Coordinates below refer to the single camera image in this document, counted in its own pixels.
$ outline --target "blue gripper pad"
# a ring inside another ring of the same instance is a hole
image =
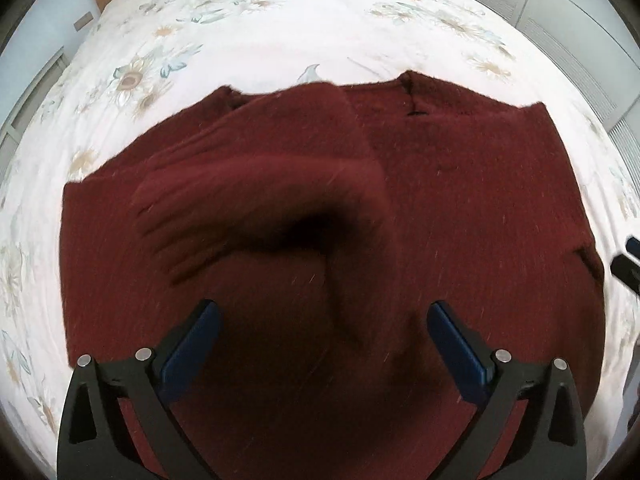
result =
[[[635,256],[640,260],[640,240],[631,237],[626,241],[626,250],[632,256]]]
[[[220,309],[209,301],[160,370],[156,393],[162,402],[175,402],[185,393],[202,368],[221,326]]]
[[[427,312],[427,330],[466,402],[484,405],[494,370],[486,368],[439,302]]]

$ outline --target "silver screw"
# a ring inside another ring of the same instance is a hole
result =
[[[78,358],[78,366],[84,368],[91,362],[91,356],[89,354],[81,355]]]
[[[136,359],[138,361],[146,361],[151,357],[151,348],[141,348],[136,352]]]
[[[566,361],[564,359],[554,359],[554,365],[558,370],[566,370]]]
[[[508,350],[496,350],[495,358],[498,359],[501,363],[508,363],[511,361],[511,353]]]

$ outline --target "folded clothing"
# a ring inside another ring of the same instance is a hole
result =
[[[473,412],[426,334],[435,300],[517,359],[566,359],[583,412],[598,388],[604,270],[546,108],[417,73],[216,90],[66,185],[60,273],[71,364],[219,304],[172,411],[223,479],[428,476]]]

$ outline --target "wall switch plate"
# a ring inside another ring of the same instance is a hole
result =
[[[74,23],[74,29],[80,30],[87,23],[91,22],[93,19],[94,19],[94,16],[92,15],[92,13],[90,12],[86,13],[82,18],[80,18],[77,22]]]

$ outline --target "white bedsheet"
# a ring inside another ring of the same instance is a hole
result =
[[[271,92],[319,79],[383,81],[407,69],[513,105],[544,102],[605,267],[629,234],[640,234],[628,172],[584,98],[473,0],[114,0],[38,110],[0,187],[0,398],[50,476],[71,375],[58,270],[65,183],[221,85]],[[605,295],[602,380],[586,420],[592,473],[606,458],[640,331],[637,298],[609,274]]]

